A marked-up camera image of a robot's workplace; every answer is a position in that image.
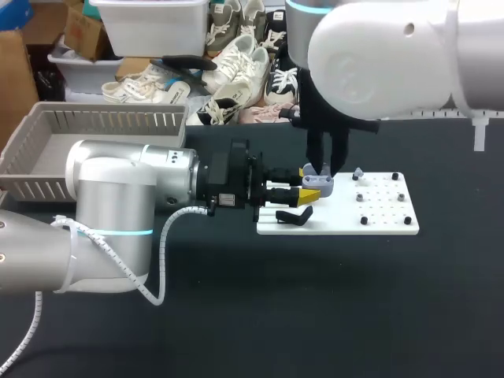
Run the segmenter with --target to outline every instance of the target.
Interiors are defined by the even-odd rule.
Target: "black tablecloth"
[[[195,130],[187,146],[201,158],[246,137],[270,165],[305,162],[305,133],[287,125]],[[169,234],[162,307],[138,292],[47,294],[39,330],[6,376],[500,378],[503,143],[498,121],[485,153],[473,152],[462,120],[354,132],[344,171],[404,172],[418,236],[260,236],[249,210],[182,217]],[[17,209],[45,221],[73,210]],[[32,312],[33,295],[0,297],[0,360]]]

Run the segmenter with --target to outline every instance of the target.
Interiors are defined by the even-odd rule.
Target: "black mount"
[[[196,198],[205,201],[208,214],[213,216],[217,207],[244,209],[248,204],[254,209],[254,222],[259,220],[259,208],[266,202],[296,207],[302,177],[290,169],[267,169],[262,154],[249,154],[250,142],[233,139],[229,152],[217,152],[210,162],[200,162]],[[289,189],[268,189],[266,182],[288,183]]]

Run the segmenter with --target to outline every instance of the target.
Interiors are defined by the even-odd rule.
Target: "cable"
[[[33,335],[35,334],[35,331],[37,330],[37,327],[39,326],[41,313],[42,313],[42,292],[36,291],[35,313],[33,314],[33,320],[31,321],[30,328],[28,329],[26,336],[24,337],[23,341],[21,341],[21,344],[19,344],[19,346],[16,348],[14,353],[12,353],[11,356],[7,359],[7,361],[2,366],[0,366],[0,376],[2,376],[7,371],[7,369],[19,358],[19,356],[21,356],[23,350],[28,346],[28,343],[30,343],[30,340],[32,339]]]
[[[79,231],[81,231],[85,236],[87,236],[94,244],[96,244],[102,251],[112,258],[117,265],[123,269],[124,274],[129,278],[131,282],[133,282],[137,289],[143,294],[145,298],[149,300],[153,305],[159,306],[165,300],[165,291],[166,291],[166,263],[165,263],[165,249],[166,249],[166,238],[168,237],[168,231],[170,227],[172,227],[173,222],[178,218],[183,216],[184,214],[201,214],[206,215],[208,213],[208,209],[204,207],[198,206],[189,206],[184,207],[172,214],[168,220],[166,220],[165,225],[161,231],[161,239],[159,242],[159,298],[156,298],[147,290],[147,288],[139,281],[138,277],[130,270],[129,267],[126,266],[125,263],[120,259],[119,256],[114,252],[112,247],[107,244],[105,240],[103,240],[103,236],[97,234],[89,227],[75,222],[69,218],[58,219],[55,222],[51,223],[51,226],[61,227],[61,226],[69,226],[76,227]],[[7,369],[19,358],[23,350],[28,346],[30,340],[32,340],[33,335],[40,322],[40,314],[42,313],[42,292],[37,291],[35,293],[35,313],[33,315],[33,321],[31,321],[30,328],[26,336],[24,337],[21,344],[16,348],[14,353],[7,359],[7,361],[0,367],[0,376],[2,376]]]
[[[121,260],[117,253],[113,250],[113,248],[103,239],[103,235],[99,235],[98,233],[91,230],[89,227],[76,222],[74,220],[65,218],[59,219],[53,222],[52,226],[69,226],[72,222],[77,227],[79,231],[81,231],[85,236],[87,236],[98,248],[100,248],[103,252],[109,255],[112,260],[116,262],[116,264],[121,268],[126,275],[127,278],[136,286],[136,288],[143,294],[147,300],[155,306],[160,306],[165,300],[165,290],[166,290],[166,264],[165,264],[165,248],[166,248],[166,238],[168,236],[168,230],[172,226],[175,219],[181,217],[184,214],[195,213],[206,215],[207,209],[204,207],[190,206],[184,207],[172,214],[170,218],[165,222],[165,226],[161,231],[161,240],[159,242],[159,296],[158,298],[154,297],[154,295],[140,282],[139,278],[130,270],[129,267],[126,266],[125,263]]]

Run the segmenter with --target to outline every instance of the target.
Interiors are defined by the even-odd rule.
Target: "sneaker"
[[[169,104],[171,96],[162,89],[162,84],[129,78],[120,83],[114,81],[102,85],[103,98],[115,104]]]
[[[242,5],[238,0],[225,0],[224,4],[212,4],[212,26],[206,34],[206,53],[217,56],[234,38],[238,31]]]
[[[250,34],[259,43],[264,38],[266,8],[262,0],[249,0],[239,20],[239,34]]]
[[[284,43],[276,52],[269,70],[268,83],[265,87],[266,105],[295,104],[298,97],[298,68],[289,58],[287,44]]]
[[[172,79],[175,75],[173,72],[167,71],[156,65],[149,64],[142,72],[140,73],[131,73],[126,75],[124,79],[131,79],[138,82],[155,82],[159,84],[167,83],[170,79]]]
[[[278,124],[289,122],[287,118],[279,118],[282,109],[299,108],[297,105],[275,104],[270,106],[252,106],[239,112],[240,124]]]
[[[200,110],[187,118],[187,125],[227,124],[248,102],[248,83],[229,83],[217,91]]]
[[[287,22],[285,11],[280,9],[266,14],[265,41],[261,42],[271,59],[275,58],[276,52],[287,41]]]
[[[204,71],[202,80],[206,90],[211,94],[223,85],[231,83],[242,65],[242,56],[254,52],[255,39],[252,35],[241,35],[233,39],[212,61],[217,65],[213,71]]]
[[[264,47],[257,48],[250,57],[243,56],[242,68],[233,83],[244,81],[250,85],[251,97],[245,107],[255,105],[262,96],[262,89],[268,79],[269,56]]]

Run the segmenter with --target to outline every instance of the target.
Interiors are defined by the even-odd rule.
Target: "white plastic basket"
[[[115,75],[122,59],[118,61],[88,61],[68,59],[61,55],[65,52],[60,47],[47,55],[47,59],[57,66],[72,92],[101,94],[102,85],[116,81]]]
[[[120,57],[198,55],[205,50],[208,0],[90,0]]]

